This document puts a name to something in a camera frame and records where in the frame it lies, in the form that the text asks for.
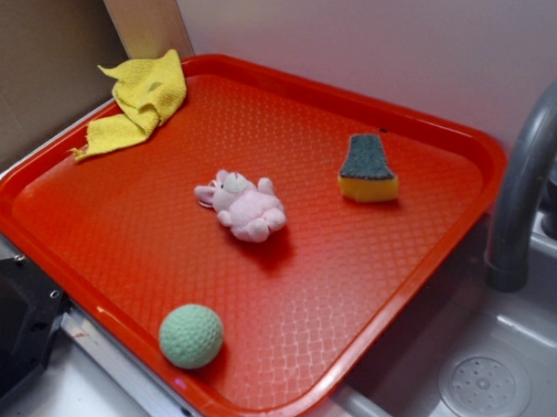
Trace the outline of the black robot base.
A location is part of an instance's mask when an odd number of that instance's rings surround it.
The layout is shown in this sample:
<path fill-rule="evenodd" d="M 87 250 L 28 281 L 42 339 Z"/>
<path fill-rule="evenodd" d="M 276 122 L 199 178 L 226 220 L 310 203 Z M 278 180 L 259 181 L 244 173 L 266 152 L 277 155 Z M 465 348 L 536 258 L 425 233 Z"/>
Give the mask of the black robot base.
<path fill-rule="evenodd" d="M 67 302 L 32 261 L 0 260 L 0 409 L 47 369 Z"/>

